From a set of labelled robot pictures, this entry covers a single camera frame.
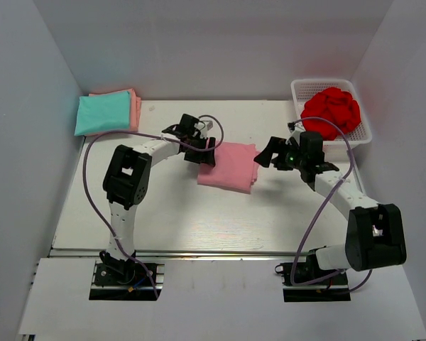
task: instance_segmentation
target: white plastic laundry basket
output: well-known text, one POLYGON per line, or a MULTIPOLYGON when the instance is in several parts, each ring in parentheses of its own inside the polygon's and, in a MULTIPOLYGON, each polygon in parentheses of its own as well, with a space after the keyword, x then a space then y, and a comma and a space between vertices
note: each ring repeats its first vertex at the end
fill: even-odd
MULTIPOLYGON (((372 133, 369 128, 368 119, 363 110, 363 107, 361 106, 360 100, 355 93, 354 86, 348 80, 338 80, 334 78, 294 80, 291 84, 291 87, 297 118, 301 117, 301 113, 305 108, 305 103, 322 90, 325 90, 329 87, 338 87, 343 91, 350 92, 352 97, 358 102, 358 105, 360 106, 361 123, 355 128, 354 131, 348 133, 346 137, 348 138, 352 148, 355 148, 359 144, 367 144, 371 142, 372 133)), ((324 151, 326 152, 330 153, 343 151, 345 148, 346 144, 344 143, 342 137, 338 137, 334 141, 324 141, 324 151)))

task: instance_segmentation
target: crumpled red cloth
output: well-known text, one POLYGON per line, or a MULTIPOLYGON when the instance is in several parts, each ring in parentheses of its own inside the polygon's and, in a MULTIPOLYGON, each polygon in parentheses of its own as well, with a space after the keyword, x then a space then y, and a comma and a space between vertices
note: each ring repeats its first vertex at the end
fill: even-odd
MULTIPOLYGON (((329 87, 314 95, 305 103, 301 114, 305 117, 322 117, 336 124, 344 134, 353 131, 361 122, 360 107, 352 95, 337 87, 329 87)), ((316 119, 303 121, 308 131, 318 131, 324 140, 332 141, 338 136, 338 131, 327 122, 316 119)))

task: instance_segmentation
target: folded pink towel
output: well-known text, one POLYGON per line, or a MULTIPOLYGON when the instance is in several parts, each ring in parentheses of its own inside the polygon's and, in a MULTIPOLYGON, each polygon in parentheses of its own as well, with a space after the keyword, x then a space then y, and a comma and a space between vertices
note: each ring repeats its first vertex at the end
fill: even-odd
MULTIPOLYGON (((125 89, 119 91, 108 92, 107 94, 114 94, 116 92, 128 91, 131 95, 131 108, 129 112, 129 131, 138 131, 139 120, 141 119, 141 98, 137 97, 134 89, 125 89)), ((89 94, 89 96, 100 96, 101 94, 89 94)))
POLYGON ((257 154, 255 144, 223 142, 214 151, 216 166, 200 165, 197 183, 250 194, 257 180, 257 154))

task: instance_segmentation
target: gray wall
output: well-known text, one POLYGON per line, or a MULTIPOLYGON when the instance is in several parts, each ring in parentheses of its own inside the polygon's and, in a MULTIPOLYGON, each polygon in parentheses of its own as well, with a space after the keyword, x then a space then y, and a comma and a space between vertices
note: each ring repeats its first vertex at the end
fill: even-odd
POLYGON ((0 341, 14 340, 80 140, 80 89, 31 0, 0 0, 0 341))
POLYGON ((426 1, 393 3, 353 82, 373 129, 361 175, 369 194, 402 210, 405 272, 426 327, 426 1))
POLYGON ((349 79, 392 0, 35 0, 84 91, 150 98, 290 96, 349 79))

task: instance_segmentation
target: turquoise cloth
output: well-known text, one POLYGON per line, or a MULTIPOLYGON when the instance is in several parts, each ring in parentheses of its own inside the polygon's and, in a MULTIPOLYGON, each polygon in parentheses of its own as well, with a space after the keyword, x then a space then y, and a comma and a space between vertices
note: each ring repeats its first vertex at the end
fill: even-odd
POLYGON ((77 110, 75 136, 129 129, 129 91, 101 96, 81 96, 77 110))

